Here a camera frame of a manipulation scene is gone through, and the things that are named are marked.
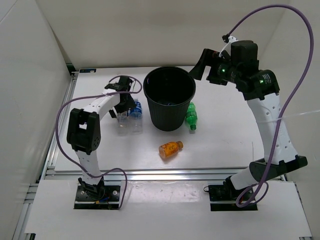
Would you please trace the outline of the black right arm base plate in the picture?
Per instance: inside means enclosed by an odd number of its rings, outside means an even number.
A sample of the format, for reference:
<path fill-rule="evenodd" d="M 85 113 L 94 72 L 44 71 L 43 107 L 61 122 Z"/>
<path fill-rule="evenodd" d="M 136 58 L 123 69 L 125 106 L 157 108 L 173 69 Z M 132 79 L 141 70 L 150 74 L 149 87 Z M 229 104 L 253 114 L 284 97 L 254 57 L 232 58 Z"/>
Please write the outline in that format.
<path fill-rule="evenodd" d="M 211 212 L 239 212 L 239 211 L 257 211 L 255 199 L 245 207 L 238 207 L 236 199 L 241 190 L 234 190 L 228 187 L 224 181 L 222 184 L 209 184 L 203 188 L 203 191 L 209 194 Z"/>

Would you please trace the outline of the green plastic bottle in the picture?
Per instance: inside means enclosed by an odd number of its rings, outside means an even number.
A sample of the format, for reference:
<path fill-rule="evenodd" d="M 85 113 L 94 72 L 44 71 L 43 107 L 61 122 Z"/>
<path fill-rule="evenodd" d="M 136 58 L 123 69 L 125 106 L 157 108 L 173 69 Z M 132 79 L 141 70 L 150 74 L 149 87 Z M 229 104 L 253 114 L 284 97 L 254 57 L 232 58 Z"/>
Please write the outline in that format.
<path fill-rule="evenodd" d="M 197 129 L 198 116 L 196 112 L 196 106 L 193 102 L 190 102 L 187 108 L 185 120 L 191 131 L 195 131 Z"/>

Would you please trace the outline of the clear bottle white orange label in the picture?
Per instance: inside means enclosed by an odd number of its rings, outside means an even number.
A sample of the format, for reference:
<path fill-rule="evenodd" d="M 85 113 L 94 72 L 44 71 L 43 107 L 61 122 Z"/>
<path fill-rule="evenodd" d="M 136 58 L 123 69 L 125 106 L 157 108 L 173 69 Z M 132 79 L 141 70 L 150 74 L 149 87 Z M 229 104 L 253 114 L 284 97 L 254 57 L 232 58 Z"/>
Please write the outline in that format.
<path fill-rule="evenodd" d="M 117 114 L 117 133 L 120 136 L 125 136 L 128 134 L 129 124 L 128 124 L 128 112 L 124 111 Z"/>

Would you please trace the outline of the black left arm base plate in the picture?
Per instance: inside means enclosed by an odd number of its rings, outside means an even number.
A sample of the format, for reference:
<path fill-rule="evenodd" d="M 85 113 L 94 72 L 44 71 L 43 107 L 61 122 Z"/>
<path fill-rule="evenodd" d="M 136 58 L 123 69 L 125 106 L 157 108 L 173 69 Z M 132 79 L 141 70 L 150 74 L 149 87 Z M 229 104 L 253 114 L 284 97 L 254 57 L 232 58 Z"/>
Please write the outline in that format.
<path fill-rule="evenodd" d="M 85 184 L 78 184 L 74 205 L 75 210 L 118 210 L 120 206 L 120 185 L 105 185 L 102 181 L 88 189 Z"/>

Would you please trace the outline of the clear bottle blue label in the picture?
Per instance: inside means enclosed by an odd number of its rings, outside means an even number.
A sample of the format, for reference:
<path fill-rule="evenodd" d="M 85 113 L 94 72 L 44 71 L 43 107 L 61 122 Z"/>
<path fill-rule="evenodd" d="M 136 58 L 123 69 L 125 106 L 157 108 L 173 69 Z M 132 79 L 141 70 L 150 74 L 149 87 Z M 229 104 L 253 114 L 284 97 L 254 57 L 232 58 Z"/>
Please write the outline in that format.
<path fill-rule="evenodd" d="M 142 105 L 138 98 L 134 99 L 135 108 L 129 111 L 129 124 L 132 134 L 140 134 L 143 131 Z"/>

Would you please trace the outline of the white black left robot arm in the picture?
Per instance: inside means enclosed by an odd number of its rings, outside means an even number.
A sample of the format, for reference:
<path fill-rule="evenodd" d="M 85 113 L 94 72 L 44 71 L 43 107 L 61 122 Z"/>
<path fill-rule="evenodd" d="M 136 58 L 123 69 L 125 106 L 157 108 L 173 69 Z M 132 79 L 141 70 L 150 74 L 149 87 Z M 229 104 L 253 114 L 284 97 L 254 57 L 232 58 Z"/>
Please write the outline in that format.
<path fill-rule="evenodd" d="M 78 179 L 83 191 L 93 200 L 105 195 L 105 185 L 98 164 L 97 149 L 101 143 L 101 120 L 106 114 L 116 118 L 136 107 L 130 91 L 133 78 L 125 75 L 117 82 L 109 82 L 95 100 L 84 108 L 70 111 L 67 128 L 67 143 L 75 151 L 82 169 Z"/>

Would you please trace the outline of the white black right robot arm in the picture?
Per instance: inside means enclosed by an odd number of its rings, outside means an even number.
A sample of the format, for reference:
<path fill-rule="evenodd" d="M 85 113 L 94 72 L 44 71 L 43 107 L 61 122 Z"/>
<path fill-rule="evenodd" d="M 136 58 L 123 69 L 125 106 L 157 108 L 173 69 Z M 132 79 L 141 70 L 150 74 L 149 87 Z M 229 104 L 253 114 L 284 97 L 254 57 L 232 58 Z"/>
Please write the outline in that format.
<path fill-rule="evenodd" d="M 223 183 L 224 193 L 230 200 L 238 199 L 243 190 L 259 183 L 268 168 L 265 180 L 271 180 L 307 166 L 305 156 L 294 148 L 284 122 L 277 126 L 281 113 L 280 87 L 271 70 L 261 70 L 258 45 L 252 40 L 228 43 L 221 52 L 205 48 L 189 74 L 201 80 L 210 67 L 207 80 L 211 84 L 235 84 L 243 94 L 255 117 L 264 149 L 264 157 L 253 161 Z"/>

